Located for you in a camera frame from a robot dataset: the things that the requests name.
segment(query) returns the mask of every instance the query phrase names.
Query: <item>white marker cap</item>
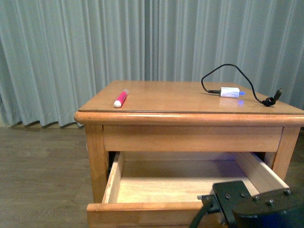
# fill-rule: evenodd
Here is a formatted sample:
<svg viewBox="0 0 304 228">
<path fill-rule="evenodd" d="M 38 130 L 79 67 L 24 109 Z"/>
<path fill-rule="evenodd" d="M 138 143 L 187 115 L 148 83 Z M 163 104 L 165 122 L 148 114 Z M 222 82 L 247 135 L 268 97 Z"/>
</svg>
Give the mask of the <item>white marker cap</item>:
<svg viewBox="0 0 304 228">
<path fill-rule="evenodd" d="M 114 108 L 120 108 L 121 106 L 122 106 L 122 103 L 120 103 L 120 101 L 114 102 Z"/>
</svg>

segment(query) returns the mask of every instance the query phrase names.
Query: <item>table leg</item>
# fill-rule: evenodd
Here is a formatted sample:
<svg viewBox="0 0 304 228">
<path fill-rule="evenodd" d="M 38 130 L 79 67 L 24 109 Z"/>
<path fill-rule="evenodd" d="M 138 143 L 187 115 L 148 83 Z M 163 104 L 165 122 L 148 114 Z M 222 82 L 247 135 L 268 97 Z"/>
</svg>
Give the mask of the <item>table leg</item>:
<svg viewBox="0 0 304 228">
<path fill-rule="evenodd" d="M 86 125 L 86 142 L 89 154 L 94 203 L 101 203 L 107 184 L 109 154 L 105 151 L 102 125 Z"/>
<path fill-rule="evenodd" d="M 284 180 L 293 155 L 300 127 L 284 127 L 281 141 L 274 158 L 273 171 Z"/>
</svg>

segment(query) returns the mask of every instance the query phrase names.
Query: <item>tabletop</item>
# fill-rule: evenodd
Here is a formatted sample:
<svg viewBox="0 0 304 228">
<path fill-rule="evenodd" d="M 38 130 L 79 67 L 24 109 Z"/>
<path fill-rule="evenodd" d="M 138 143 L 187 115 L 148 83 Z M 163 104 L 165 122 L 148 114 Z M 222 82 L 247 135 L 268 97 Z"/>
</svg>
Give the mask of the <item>tabletop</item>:
<svg viewBox="0 0 304 228">
<path fill-rule="evenodd" d="M 200 82 L 168 81 L 113 81 L 94 96 L 80 112 L 140 112 L 140 113 L 196 113 L 196 114 L 292 114 L 303 115 L 304 110 L 277 101 L 266 107 L 253 96 L 252 90 L 234 83 L 206 82 L 207 89 L 238 87 L 245 91 L 239 98 L 220 97 L 209 94 Z M 121 108 L 114 108 L 114 102 L 124 90 L 129 95 Z M 260 100 L 267 96 L 256 93 Z"/>
</svg>

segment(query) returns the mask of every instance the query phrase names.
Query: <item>drawer front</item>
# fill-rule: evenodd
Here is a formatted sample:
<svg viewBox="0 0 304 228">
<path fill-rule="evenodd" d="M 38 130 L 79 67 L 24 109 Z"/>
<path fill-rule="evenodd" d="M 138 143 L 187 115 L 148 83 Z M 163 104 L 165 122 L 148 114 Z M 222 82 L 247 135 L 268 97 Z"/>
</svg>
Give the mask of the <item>drawer front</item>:
<svg viewBox="0 0 304 228">
<path fill-rule="evenodd" d="M 281 127 L 104 126 L 107 151 L 276 152 Z"/>
<path fill-rule="evenodd" d="M 89 204 L 90 228 L 188 228 L 201 203 Z M 218 214 L 206 215 L 199 228 L 225 228 Z"/>
</svg>

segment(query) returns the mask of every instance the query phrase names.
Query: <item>table edge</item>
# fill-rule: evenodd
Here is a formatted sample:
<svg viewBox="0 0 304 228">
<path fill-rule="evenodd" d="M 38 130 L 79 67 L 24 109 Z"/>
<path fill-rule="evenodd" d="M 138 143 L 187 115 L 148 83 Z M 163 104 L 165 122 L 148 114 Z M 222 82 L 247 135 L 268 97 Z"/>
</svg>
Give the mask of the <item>table edge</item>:
<svg viewBox="0 0 304 228">
<path fill-rule="evenodd" d="M 113 125 L 200 125 L 200 126 L 304 126 L 302 114 L 226 114 L 80 112 L 74 119 L 81 124 Z"/>
</svg>

